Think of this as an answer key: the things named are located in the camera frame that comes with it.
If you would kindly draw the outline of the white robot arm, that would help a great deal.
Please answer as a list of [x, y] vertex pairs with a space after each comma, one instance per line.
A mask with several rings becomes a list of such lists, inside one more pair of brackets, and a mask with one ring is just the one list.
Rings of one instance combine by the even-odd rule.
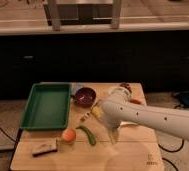
[[108, 129], [122, 121], [134, 122], [189, 141], [189, 111], [134, 104], [130, 99], [126, 90], [115, 89], [101, 101]]

